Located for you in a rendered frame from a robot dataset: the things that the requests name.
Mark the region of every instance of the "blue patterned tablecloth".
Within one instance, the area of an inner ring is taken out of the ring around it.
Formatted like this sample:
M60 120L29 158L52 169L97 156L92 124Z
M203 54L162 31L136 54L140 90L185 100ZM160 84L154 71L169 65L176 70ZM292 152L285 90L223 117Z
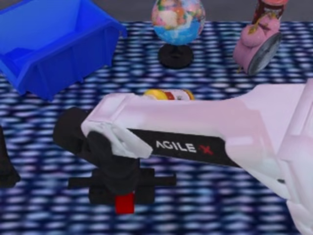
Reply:
M176 188L156 190L156 202L136 213L91 206L88 190L67 190L67 179L89 176L93 166L52 142L58 115L94 107L109 93L186 88L197 99L224 99L262 83L304 83L313 78L313 23L283 23L284 38L271 64L257 76L236 73L232 50L245 23L207 23L191 44L194 63L164 69L162 46L150 23L127 23L129 37L117 46L112 68L102 68L55 97L19 97L0 78L0 116L12 162L22 177L0 190L1 235L297 235L285 201L241 169L151 157L144 166L178 173Z

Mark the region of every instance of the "blue bin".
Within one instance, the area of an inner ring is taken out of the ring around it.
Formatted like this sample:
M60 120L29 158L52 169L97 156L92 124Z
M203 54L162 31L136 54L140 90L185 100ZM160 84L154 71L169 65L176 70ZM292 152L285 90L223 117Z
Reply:
M19 94L52 100L104 65L125 27L92 0L24 0L0 11L0 71Z

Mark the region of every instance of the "globe stand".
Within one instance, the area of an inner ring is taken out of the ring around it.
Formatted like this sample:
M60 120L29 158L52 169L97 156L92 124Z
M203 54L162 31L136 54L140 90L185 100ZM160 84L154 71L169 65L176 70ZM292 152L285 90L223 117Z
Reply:
M158 60L169 69L183 69L188 67L194 59L194 54L189 46L174 46L165 44L158 52Z

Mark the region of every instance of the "gray wall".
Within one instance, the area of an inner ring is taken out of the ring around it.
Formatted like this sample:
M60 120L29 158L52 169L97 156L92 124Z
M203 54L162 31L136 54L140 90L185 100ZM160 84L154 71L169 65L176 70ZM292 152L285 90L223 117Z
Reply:
M0 8L19 1L22 0L0 0ZM155 0L93 1L120 21L149 21L155 2ZM257 0L202 0L209 21L250 21L256 2ZM313 21L313 0L290 0L283 20Z

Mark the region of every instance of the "pink alarm clock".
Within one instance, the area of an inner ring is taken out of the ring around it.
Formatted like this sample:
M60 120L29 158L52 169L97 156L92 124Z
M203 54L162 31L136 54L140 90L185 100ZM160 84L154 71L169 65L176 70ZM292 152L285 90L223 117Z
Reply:
M242 30L233 58L245 73L255 75L269 64L282 40L279 28L279 20L267 14Z

